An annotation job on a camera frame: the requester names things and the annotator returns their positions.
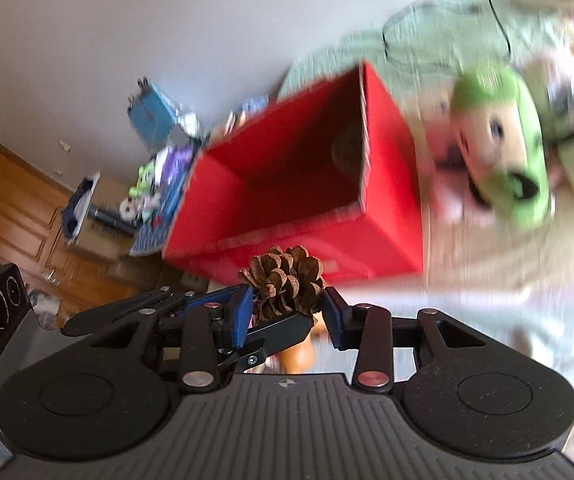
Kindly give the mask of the orange gourd toy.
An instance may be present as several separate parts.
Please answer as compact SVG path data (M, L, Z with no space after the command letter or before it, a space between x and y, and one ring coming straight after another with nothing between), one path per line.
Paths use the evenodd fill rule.
M304 374L311 370L315 363L314 343L327 336L327 328L320 313L314 315L314 324L308 336L299 344L278 353L281 371L288 375Z

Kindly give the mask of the brown pine cone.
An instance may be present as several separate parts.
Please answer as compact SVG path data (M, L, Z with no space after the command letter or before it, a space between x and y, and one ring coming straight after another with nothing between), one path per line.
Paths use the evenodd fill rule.
M314 323L321 310L323 262L301 245L282 250L275 246L254 256L238 271L241 283L253 289L253 318L257 324L297 312Z

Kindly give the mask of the green frog plush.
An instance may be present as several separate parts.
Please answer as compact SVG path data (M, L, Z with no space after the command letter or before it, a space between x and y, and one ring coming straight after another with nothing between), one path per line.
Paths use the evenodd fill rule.
M156 185L156 164L153 160L138 168L138 178L136 183L130 187L127 196L132 200L153 196Z

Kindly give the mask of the red cardboard box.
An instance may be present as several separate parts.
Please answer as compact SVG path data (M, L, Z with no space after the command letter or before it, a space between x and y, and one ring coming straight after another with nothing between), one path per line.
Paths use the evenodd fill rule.
M359 180L331 160L349 122L364 130ZM295 245L333 283L424 268L413 136L367 63L270 105L204 151L162 254L231 284L253 256Z

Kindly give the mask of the purple toy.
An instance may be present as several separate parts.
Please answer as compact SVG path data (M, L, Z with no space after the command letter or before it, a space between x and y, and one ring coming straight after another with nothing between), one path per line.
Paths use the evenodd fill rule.
M160 191L164 200L171 198L178 192L185 181L195 155L194 149L187 145L185 148L170 148L162 167L160 178Z

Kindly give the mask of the pink plush toy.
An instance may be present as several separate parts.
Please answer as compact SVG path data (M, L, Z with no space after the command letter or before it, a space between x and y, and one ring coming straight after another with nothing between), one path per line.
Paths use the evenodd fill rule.
M430 203L436 217L444 223L486 226L496 218L470 191L470 176L453 136L451 94L450 88L438 88L423 92L417 99L426 146L421 168L429 179Z

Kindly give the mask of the brown tape roll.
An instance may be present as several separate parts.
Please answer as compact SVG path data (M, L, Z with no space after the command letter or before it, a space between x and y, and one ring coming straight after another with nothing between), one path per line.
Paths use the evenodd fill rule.
M331 144L334 166L355 180L360 179L363 169L363 133L360 122L349 122Z

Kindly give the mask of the blue plastic bag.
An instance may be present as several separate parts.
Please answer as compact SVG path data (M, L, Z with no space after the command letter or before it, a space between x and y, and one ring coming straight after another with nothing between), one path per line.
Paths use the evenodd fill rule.
M130 96L127 116L142 144L153 155L168 145L185 148L202 143L197 115L173 102L146 77L138 79L138 91Z

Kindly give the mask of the green mushroom plush toy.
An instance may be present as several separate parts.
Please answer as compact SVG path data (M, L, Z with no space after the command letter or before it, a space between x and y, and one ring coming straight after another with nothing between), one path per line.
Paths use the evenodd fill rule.
M554 197L538 112L522 76L498 64L465 70L453 87L450 124L476 207L517 228L547 222Z

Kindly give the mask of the light green bed sheet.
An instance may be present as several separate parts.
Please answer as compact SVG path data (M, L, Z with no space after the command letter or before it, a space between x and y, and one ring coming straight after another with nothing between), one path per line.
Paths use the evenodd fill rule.
M278 96L287 98L363 61L396 99L447 84L480 63L518 65L565 47L574 25L556 12L517 9L508 0L417 0L385 21L342 36L293 63Z

